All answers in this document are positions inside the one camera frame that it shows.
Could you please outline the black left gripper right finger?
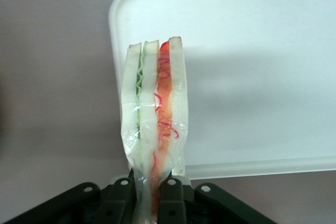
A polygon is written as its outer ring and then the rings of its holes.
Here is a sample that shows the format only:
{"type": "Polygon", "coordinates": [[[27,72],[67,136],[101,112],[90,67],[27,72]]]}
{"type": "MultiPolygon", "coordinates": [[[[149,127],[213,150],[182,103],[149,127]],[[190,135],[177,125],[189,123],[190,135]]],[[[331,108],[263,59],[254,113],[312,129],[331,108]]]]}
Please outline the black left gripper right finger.
{"type": "Polygon", "coordinates": [[[160,185],[160,201],[157,214],[158,224],[186,224],[186,207],[183,184],[171,174],[160,185]]]}

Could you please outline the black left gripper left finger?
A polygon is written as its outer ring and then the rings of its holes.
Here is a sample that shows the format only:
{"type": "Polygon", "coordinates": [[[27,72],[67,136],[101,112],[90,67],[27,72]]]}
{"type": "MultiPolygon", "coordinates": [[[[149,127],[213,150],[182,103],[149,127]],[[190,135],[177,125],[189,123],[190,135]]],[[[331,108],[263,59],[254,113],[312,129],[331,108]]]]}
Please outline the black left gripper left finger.
{"type": "Polygon", "coordinates": [[[133,169],[127,175],[112,178],[101,193],[99,223],[132,223],[137,201],[133,169]]]}

